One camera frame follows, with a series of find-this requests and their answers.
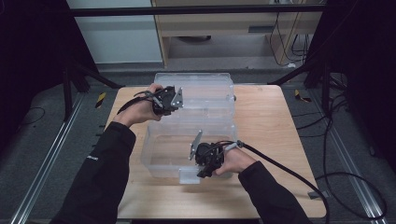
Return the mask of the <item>dark curtain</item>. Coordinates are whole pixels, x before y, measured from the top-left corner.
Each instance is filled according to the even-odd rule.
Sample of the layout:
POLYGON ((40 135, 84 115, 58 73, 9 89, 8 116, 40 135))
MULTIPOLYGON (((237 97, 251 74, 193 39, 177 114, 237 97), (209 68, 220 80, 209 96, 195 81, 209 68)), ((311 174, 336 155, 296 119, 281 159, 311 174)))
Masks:
POLYGON ((376 156, 396 174, 396 0, 327 0, 309 55, 329 54, 376 156))
POLYGON ((66 0, 0 0, 0 152, 11 142, 33 98, 63 82, 58 50, 43 12, 68 10, 66 0))

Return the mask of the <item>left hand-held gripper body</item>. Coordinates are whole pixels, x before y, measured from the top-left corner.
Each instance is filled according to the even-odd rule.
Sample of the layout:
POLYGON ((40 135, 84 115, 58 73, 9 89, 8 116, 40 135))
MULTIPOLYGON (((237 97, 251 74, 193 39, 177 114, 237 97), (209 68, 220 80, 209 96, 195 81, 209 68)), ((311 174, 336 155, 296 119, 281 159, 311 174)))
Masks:
POLYGON ((168 86, 158 90, 152 96, 153 112, 156 115, 169 116, 184 106, 183 89, 176 90, 174 86, 168 86))

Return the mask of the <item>person's left hand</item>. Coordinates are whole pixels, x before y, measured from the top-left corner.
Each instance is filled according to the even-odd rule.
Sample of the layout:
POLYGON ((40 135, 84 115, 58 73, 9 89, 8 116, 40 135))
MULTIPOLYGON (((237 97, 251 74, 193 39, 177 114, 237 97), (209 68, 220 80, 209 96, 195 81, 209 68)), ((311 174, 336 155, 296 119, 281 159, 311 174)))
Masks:
POLYGON ((121 111, 114 117, 113 122, 120 123, 130 128, 134 124, 143 123, 147 120, 159 121, 161 118, 161 115, 156 115, 153 112, 152 102, 143 100, 121 111))

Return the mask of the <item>white cabinet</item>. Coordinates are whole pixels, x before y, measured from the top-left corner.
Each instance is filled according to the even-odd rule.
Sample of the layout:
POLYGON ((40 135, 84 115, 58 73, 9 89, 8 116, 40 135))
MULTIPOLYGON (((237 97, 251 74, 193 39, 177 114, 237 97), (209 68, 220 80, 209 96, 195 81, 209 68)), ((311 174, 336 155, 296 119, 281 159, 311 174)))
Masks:
MULTIPOLYGON (((150 0, 66 0, 71 9, 151 7, 150 0)), ((152 16, 78 17, 97 64, 161 63, 157 27, 152 16)))

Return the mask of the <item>black horizontal frame bar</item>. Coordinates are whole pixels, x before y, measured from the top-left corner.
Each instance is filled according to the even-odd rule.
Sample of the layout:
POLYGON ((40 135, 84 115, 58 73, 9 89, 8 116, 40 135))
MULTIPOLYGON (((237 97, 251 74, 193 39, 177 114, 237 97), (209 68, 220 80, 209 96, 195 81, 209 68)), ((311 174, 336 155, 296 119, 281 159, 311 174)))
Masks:
POLYGON ((63 11, 74 17, 146 16, 146 15, 195 15, 229 13, 272 13, 272 12, 319 12, 326 5, 241 5, 241 6, 188 6, 188 7, 116 7, 77 8, 63 11))

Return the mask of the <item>clear plastic storage box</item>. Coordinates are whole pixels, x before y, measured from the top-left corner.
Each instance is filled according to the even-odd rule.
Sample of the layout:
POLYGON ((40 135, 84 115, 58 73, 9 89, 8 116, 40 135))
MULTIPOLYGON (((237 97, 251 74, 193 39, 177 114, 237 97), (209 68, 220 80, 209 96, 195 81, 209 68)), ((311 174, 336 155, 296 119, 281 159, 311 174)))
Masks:
POLYGON ((159 73, 154 82, 182 88, 184 106, 148 124, 141 162, 154 177, 198 184, 204 166, 189 160, 198 131, 203 131, 202 143, 221 142, 225 147, 236 141, 233 81, 227 73, 159 73))

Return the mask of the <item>grey tape piece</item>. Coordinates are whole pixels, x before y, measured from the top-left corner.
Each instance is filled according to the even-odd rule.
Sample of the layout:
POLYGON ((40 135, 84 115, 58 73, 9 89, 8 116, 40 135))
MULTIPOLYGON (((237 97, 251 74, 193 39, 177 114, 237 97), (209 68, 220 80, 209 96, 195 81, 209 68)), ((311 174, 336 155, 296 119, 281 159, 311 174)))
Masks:
POLYGON ((309 198, 311 200, 314 200, 314 199, 319 199, 320 197, 329 198, 330 194, 329 194, 329 192, 327 190, 322 191, 321 195, 319 195, 315 191, 311 191, 311 192, 308 193, 308 196, 309 196, 309 198))

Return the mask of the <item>light wooden desk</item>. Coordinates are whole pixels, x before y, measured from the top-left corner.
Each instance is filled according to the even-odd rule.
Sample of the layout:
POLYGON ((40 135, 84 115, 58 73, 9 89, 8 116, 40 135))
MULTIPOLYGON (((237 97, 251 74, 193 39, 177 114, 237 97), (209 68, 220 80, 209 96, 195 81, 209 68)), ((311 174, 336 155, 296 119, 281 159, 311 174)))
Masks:
MULTIPOLYGON (((323 4, 325 0, 150 0, 155 7, 302 5, 323 4)), ((312 35, 321 12, 229 13, 195 15, 157 15, 161 46, 176 36, 247 35, 267 36, 277 63, 289 60, 291 46, 298 35, 312 35)))

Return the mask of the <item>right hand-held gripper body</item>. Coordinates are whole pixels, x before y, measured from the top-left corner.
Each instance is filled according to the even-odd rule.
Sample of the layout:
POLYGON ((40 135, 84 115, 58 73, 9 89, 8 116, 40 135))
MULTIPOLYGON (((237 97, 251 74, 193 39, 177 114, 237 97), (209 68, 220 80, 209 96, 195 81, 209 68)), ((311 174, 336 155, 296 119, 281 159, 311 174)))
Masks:
POLYGON ((202 143, 203 131, 199 130, 198 134, 191 142, 189 160, 195 159, 195 163, 206 168, 220 168, 223 164, 223 145, 217 143, 202 143))

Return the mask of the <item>black metal stand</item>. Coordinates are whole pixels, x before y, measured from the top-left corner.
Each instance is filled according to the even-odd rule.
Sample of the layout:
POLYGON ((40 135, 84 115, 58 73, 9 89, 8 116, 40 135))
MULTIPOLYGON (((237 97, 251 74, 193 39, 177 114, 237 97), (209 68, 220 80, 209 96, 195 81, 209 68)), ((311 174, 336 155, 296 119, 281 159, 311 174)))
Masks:
POLYGON ((101 76, 98 72, 94 72, 81 63, 69 60, 63 69, 64 121, 68 121, 73 112, 71 85, 74 84, 78 92, 88 92, 90 89, 90 84, 85 76, 92 77, 111 89, 122 88, 122 85, 101 76))
POLYGON ((268 85, 281 86, 287 81, 306 73, 304 86, 308 89, 321 84, 321 107, 326 115, 330 114, 330 65, 326 60, 314 58, 306 60, 303 65, 289 72, 285 76, 268 82, 268 85))

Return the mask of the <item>aluminium floor rail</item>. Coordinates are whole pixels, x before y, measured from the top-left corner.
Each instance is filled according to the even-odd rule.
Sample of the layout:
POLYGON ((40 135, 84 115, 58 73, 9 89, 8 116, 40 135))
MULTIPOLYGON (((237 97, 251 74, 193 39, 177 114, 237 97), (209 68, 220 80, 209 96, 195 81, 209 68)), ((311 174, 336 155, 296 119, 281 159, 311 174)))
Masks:
POLYGON ((12 216, 11 220, 8 224, 25 224, 29 215, 31 214, 32 209, 35 206, 36 200, 40 195, 47 179, 50 174, 50 171, 56 162, 58 155, 64 145, 64 142, 73 127, 73 124, 78 116, 78 113, 81 109, 81 104, 83 103, 85 98, 85 93, 78 93, 76 96, 76 100, 72 105, 72 112, 69 118, 63 122, 59 132, 57 133, 55 139, 53 140, 49 151, 43 160, 39 170, 35 175, 35 179, 33 180, 30 188, 25 194, 21 204, 18 209, 12 216))
POLYGON ((353 189, 355 190, 361 204, 366 218, 371 224, 388 224, 385 215, 388 212, 388 206, 385 200, 382 201, 383 206, 380 206, 375 195, 380 196, 381 193, 375 187, 370 186, 370 182, 361 176, 361 172, 358 166, 352 160, 350 154, 347 152, 347 148, 341 139, 340 134, 337 132, 334 124, 332 115, 341 106, 347 104, 347 100, 343 98, 343 95, 337 95, 330 99, 330 114, 326 115, 321 107, 321 95, 317 91, 308 91, 311 95, 312 101, 318 108, 318 112, 324 117, 324 124, 326 126, 324 140, 323 140, 323 178, 328 187, 329 191, 332 191, 331 185, 329 184, 328 177, 331 175, 345 175, 353 189), (340 162, 343 165, 344 172, 339 173, 328 173, 327 172, 327 143, 331 141, 334 151, 340 162))

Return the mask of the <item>person's right hand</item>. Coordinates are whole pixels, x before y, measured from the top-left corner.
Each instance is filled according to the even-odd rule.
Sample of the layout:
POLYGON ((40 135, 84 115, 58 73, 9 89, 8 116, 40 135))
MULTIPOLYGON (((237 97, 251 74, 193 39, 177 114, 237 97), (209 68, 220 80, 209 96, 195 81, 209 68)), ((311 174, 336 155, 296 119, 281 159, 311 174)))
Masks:
POLYGON ((224 163, 219 169, 216 169, 214 175, 223 175, 225 173, 241 173, 251 164, 256 162, 254 158, 239 148, 227 150, 224 154, 224 163))

